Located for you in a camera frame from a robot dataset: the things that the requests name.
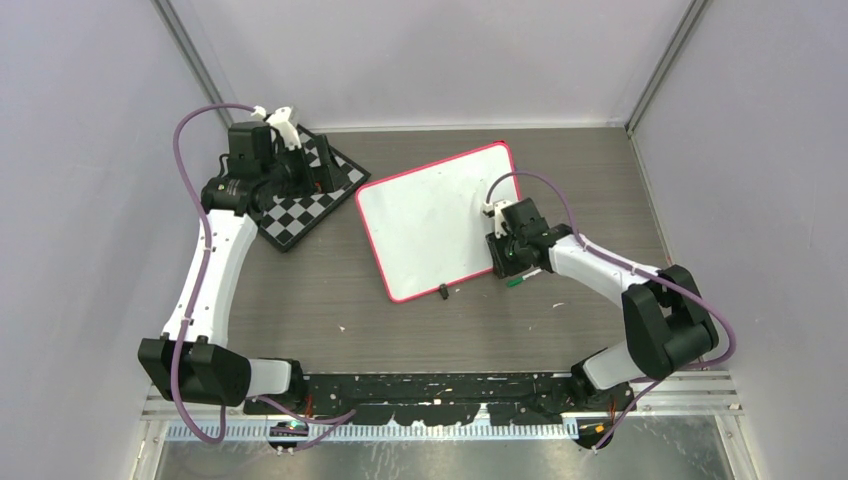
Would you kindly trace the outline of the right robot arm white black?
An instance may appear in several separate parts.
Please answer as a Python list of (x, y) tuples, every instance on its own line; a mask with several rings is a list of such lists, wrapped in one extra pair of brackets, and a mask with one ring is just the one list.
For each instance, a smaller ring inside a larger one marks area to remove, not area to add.
[(549, 225), (531, 199), (487, 203), (482, 213), (493, 223), (486, 243), (497, 277), (541, 269), (620, 308), (624, 341), (570, 370), (567, 390), (580, 408), (596, 410), (612, 389), (641, 378), (663, 380), (717, 347), (715, 324), (685, 268), (631, 263), (568, 225)]

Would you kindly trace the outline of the whiteboard with red frame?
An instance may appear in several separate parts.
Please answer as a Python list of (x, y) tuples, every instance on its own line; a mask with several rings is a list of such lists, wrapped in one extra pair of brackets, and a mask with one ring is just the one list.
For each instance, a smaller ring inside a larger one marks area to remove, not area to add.
[(355, 203), (388, 298), (403, 303), (493, 269), (488, 198), (519, 200), (507, 143), (497, 141), (358, 189)]

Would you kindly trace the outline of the green whiteboard marker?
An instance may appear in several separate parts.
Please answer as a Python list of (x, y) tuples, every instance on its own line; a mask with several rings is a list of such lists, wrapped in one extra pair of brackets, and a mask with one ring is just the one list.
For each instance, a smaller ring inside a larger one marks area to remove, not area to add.
[(522, 274), (520, 276), (517, 276), (515, 278), (508, 280), (506, 282), (506, 286), (508, 288), (512, 288), (512, 287), (517, 286), (517, 285), (523, 283), (524, 281), (526, 281), (526, 280), (532, 278), (533, 276), (535, 276), (539, 273), (542, 273), (542, 272), (543, 272), (543, 270), (541, 268), (536, 268), (536, 269), (534, 269), (534, 270), (532, 270), (528, 273)]

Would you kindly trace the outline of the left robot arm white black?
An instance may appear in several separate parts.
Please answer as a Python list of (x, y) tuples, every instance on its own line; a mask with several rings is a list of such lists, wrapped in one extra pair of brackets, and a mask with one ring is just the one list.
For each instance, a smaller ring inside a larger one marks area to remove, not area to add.
[(219, 173), (197, 194), (198, 244), (171, 318), (138, 359), (167, 400), (238, 406), (268, 395), (280, 412), (298, 412), (307, 398), (300, 363), (248, 359), (227, 347), (232, 300), (245, 257), (266, 217), (293, 200), (316, 200), (350, 185), (326, 136), (283, 130), (263, 121), (233, 124)]

